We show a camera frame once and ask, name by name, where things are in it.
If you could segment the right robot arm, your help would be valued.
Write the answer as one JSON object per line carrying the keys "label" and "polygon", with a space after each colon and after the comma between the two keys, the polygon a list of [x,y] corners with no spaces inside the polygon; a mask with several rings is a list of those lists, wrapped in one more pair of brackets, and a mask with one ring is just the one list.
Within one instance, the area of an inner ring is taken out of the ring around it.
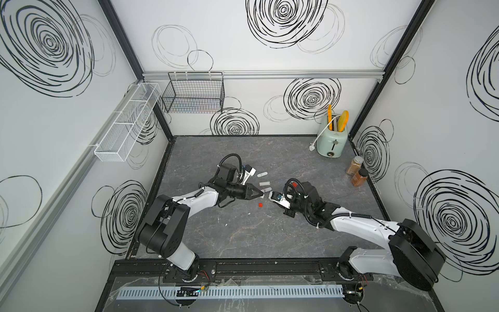
{"label": "right robot arm", "polygon": [[281,192],[271,192],[269,199],[294,217],[300,213],[316,229],[348,233],[378,246],[367,250],[349,247],[337,263],[345,280],[361,274],[384,274],[404,279],[419,290],[430,291],[439,281],[447,258],[430,236],[413,220],[380,220],[355,213],[324,201],[309,182],[290,179]]}

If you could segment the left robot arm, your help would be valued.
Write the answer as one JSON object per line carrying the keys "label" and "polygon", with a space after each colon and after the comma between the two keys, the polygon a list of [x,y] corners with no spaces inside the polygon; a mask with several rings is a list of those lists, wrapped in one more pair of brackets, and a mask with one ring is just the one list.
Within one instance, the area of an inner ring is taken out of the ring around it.
{"label": "left robot arm", "polygon": [[180,196],[160,195],[137,227],[134,240],[169,260],[183,271],[196,269],[198,256],[183,242],[190,217],[204,209],[223,208],[235,200],[254,200],[264,193],[248,179],[256,169],[243,165],[241,156],[230,153],[217,165],[215,175],[198,190]]}

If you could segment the mint green toaster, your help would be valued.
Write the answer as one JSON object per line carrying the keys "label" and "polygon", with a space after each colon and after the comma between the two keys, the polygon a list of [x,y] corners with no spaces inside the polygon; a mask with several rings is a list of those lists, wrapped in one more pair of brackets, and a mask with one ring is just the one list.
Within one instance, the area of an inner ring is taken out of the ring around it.
{"label": "mint green toaster", "polygon": [[327,127],[327,117],[322,118],[318,130],[315,147],[317,152],[324,157],[339,158],[348,140],[348,127],[343,132],[330,131]]}

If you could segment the spice jar silver lid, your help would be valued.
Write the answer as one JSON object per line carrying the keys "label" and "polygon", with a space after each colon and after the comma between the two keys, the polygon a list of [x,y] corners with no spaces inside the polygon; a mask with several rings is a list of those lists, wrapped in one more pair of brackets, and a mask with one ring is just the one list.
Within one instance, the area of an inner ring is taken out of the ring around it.
{"label": "spice jar silver lid", "polygon": [[359,155],[355,156],[352,159],[350,166],[348,167],[346,173],[350,176],[356,174],[361,169],[363,161],[364,161],[364,159],[361,156],[359,156]]}

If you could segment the spice jar black lid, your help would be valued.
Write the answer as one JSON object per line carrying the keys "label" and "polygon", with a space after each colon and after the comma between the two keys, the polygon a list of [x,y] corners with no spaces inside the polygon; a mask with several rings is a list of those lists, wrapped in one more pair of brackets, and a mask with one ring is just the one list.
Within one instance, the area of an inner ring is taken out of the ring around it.
{"label": "spice jar black lid", "polygon": [[369,172],[365,168],[360,168],[351,179],[351,183],[354,187],[360,187],[364,182],[366,182],[369,176]]}

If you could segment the yellow spatula right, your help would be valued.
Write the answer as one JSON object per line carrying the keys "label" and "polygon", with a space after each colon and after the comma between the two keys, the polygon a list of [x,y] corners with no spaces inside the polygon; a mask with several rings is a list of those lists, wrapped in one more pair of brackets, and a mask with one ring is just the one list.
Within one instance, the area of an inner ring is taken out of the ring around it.
{"label": "yellow spatula right", "polygon": [[346,128],[346,125],[349,120],[349,112],[345,110],[339,117],[338,122],[337,122],[337,131],[338,132],[343,132]]}

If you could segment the orange spatula left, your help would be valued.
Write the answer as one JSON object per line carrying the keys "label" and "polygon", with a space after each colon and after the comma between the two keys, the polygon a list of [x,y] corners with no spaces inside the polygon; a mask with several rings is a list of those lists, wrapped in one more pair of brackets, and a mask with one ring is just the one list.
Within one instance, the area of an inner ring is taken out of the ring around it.
{"label": "orange spatula left", "polygon": [[330,131],[333,131],[333,110],[332,110],[332,105],[329,104],[327,107],[327,128]]}

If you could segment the white mesh shelf basket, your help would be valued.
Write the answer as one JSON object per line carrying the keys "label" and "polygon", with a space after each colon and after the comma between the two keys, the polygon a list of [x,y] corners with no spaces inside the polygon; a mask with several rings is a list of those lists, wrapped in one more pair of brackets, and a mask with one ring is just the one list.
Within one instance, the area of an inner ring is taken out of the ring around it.
{"label": "white mesh shelf basket", "polygon": [[116,118],[94,151],[100,161],[116,163],[127,160],[153,112],[160,91],[157,83],[131,85]]}

